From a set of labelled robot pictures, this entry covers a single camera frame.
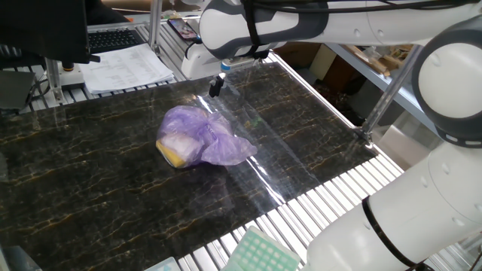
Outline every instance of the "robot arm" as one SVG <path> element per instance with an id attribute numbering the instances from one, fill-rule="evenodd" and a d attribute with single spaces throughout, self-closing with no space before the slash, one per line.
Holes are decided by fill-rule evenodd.
<path id="1" fill-rule="evenodd" d="M 415 5 L 425 0 L 396 1 L 396 6 L 382 1 L 304 0 L 300 2 L 306 4 L 276 6 L 267 0 L 253 0 L 270 4 L 266 4 L 269 9 L 256 8 L 250 20 L 240 1 L 211 0 L 207 4 L 199 22 L 203 44 L 192 46 L 182 63 L 182 71 L 188 78 L 215 75 L 219 73 L 223 59 L 232 61 L 237 56 L 252 56 L 254 52 L 281 47 L 287 41 L 354 45 L 425 44 L 447 27 L 479 14 L 478 5 L 463 5 L 476 1 L 462 0 L 455 0 L 458 4 L 452 4 L 450 8 L 436 10 L 399 9 L 401 5 Z M 393 10 L 360 10 L 374 8 Z M 287 9 L 293 13 L 274 9 Z M 320 12 L 296 13 L 298 11 Z M 253 40 L 248 21 L 253 22 L 252 26 L 255 26 L 259 37 L 260 44 L 255 51 L 252 51 Z"/>
<path id="2" fill-rule="evenodd" d="M 310 2 L 286 4 L 285 10 L 274 11 L 267 0 L 258 1 L 262 9 L 256 9 L 254 24 L 259 46 L 253 49 L 252 30 L 250 35 L 241 3 L 212 0 L 200 19 L 204 45 L 188 54 L 199 56 L 204 50 L 212 59 L 235 59 L 284 41 L 423 44 L 413 70 L 413 89 L 446 141 L 324 229 L 310 243 L 304 271 L 418 270 L 417 264 L 430 255 L 482 231 L 481 3 L 330 13 L 341 8 L 393 8 L 394 4 Z"/>

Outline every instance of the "black marble surface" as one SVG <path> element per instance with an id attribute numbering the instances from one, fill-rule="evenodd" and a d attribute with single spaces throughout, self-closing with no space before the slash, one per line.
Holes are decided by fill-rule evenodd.
<path id="1" fill-rule="evenodd" d="M 182 257 L 372 158 L 277 64 L 0 119 L 0 244 L 44 270 L 144 270 Z M 167 110 L 221 111 L 258 154 L 174 169 L 155 148 Z"/>

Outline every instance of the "keyboard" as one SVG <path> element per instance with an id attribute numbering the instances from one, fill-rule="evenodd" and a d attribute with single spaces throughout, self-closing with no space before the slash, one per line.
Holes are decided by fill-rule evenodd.
<path id="1" fill-rule="evenodd" d="M 145 43 L 135 30 L 89 33 L 90 53 L 104 53 Z"/>

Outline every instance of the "computer screen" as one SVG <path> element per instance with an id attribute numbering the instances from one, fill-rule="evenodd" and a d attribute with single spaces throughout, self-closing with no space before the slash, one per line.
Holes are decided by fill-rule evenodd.
<path id="1" fill-rule="evenodd" d="M 84 0 L 0 1 L 0 44 L 49 59 L 88 63 Z"/>

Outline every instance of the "purple plastic bag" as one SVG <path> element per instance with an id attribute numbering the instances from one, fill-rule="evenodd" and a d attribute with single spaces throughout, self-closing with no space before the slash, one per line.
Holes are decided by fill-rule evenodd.
<path id="1" fill-rule="evenodd" d="M 220 113 L 179 105 L 164 116 L 157 132 L 156 146 L 176 168 L 208 162 L 234 166 L 258 149 L 248 140 L 233 135 L 229 122 Z"/>

